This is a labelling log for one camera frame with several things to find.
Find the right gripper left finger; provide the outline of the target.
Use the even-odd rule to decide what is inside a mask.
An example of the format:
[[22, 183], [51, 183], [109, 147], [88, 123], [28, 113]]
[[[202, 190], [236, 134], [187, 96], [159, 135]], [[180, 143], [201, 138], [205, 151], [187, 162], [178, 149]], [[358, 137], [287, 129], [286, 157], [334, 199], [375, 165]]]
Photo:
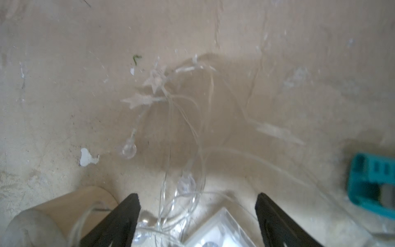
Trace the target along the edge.
[[127, 196], [80, 241], [81, 247], [130, 247], [141, 205], [138, 194]]

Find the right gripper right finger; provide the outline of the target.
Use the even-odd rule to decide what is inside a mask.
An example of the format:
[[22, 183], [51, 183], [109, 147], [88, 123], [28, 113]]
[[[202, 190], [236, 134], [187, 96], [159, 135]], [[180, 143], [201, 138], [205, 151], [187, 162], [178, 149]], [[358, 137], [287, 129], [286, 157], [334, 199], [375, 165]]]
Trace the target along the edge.
[[266, 247], [321, 246], [265, 193], [257, 196], [255, 212]]

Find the small green christmas tree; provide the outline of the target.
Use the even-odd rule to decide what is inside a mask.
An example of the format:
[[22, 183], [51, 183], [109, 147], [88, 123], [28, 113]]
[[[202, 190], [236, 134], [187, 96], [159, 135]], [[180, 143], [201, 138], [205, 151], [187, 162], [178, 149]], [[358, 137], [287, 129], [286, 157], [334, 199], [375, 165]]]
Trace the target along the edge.
[[16, 215], [1, 236], [1, 246], [68, 247], [116, 206], [117, 200], [107, 190], [80, 188]]

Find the clear string lights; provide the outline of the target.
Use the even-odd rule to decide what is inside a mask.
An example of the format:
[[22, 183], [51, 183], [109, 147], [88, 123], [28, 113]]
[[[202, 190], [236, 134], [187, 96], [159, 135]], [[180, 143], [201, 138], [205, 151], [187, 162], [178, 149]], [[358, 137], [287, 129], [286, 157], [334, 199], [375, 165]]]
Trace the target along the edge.
[[207, 56], [167, 69], [158, 64], [137, 92], [123, 100], [138, 115], [119, 155], [163, 152], [158, 210], [139, 192], [141, 211], [131, 247], [257, 247], [263, 243], [257, 196], [273, 182], [308, 182], [257, 154], [254, 137], [289, 144], [290, 131], [249, 118], [229, 81]]

